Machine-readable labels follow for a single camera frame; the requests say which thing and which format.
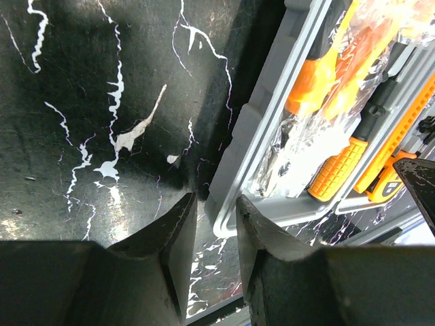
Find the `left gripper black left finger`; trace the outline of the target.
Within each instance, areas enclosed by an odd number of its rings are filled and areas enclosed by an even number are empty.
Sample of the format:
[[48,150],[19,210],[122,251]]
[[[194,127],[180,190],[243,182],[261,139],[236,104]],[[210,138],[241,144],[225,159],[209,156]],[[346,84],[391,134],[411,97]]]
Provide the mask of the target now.
[[2,325],[183,325],[197,199],[104,248],[81,241],[1,243]]

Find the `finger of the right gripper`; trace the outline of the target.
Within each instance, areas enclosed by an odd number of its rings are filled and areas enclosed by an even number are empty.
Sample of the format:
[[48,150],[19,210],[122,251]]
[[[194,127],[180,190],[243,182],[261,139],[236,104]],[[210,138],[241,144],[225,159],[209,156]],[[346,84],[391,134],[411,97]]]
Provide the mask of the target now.
[[402,158],[393,167],[434,234],[434,162]]

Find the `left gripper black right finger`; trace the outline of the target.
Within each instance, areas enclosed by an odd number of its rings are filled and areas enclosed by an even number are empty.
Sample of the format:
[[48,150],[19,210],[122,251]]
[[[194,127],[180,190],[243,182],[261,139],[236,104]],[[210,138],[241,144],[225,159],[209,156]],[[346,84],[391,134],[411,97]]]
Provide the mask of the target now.
[[434,248],[312,247],[236,203],[243,297],[254,325],[433,325]]

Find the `yellow tape measure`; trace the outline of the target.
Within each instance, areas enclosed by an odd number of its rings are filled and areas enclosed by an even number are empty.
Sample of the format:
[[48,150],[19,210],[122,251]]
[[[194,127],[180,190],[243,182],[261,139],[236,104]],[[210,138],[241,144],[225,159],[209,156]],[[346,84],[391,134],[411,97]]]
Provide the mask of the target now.
[[403,181],[393,167],[393,164],[403,158],[415,159],[415,153],[408,153],[400,150],[396,155],[392,155],[385,163],[381,172],[369,185],[366,190],[368,199],[374,203],[383,203],[394,197],[402,188]]

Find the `orange utility knife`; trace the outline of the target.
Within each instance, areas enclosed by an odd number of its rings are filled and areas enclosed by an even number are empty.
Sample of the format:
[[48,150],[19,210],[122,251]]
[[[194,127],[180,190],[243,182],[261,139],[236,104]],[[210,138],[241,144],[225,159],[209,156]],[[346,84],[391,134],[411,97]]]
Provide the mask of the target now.
[[416,96],[412,104],[406,110],[402,119],[398,122],[396,127],[387,138],[386,142],[384,142],[383,146],[377,152],[372,162],[368,165],[368,168],[353,187],[357,193],[362,194],[364,191],[366,191],[369,185],[378,176],[389,157],[393,154],[415,120],[418,118],[419,114],[422,112],[423,108],[428,103],[433,92],[434,74],[432,74],[425,86],[421,89],[421,92]]

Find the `grey plastic tool case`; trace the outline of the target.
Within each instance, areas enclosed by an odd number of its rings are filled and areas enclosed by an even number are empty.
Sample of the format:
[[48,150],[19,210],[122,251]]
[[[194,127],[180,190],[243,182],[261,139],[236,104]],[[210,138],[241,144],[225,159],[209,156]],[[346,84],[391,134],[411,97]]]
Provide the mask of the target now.
[[[232,140],[224,150],[215,172],[205,212],[219,238],[236,236],[236,199],[248,193],[248,182],[266,152],[266,143],[279,124],[279,108],[283,95],[296,81],[302,57],[313,43],[329,1],[286,1],[285,14],[277,30],[251,97],[245,103],[232,130]],[[327,213],[337,215],[374,209],[365,195],[351,191],[349,182],[332,197],[321,203],[302,194],[286,198],[277,194],[268,199],[249,199],[262,214],[280,226],[287,227],[313,221]]]

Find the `orange pliers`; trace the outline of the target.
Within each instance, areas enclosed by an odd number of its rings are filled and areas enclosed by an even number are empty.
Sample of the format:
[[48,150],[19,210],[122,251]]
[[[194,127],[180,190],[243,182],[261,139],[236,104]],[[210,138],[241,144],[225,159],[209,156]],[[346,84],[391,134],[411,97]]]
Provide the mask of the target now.
[[324,162],[349,145],[394,43],[425,46],[433,39],[433,1],[333,1],[249,192],[307,192]]

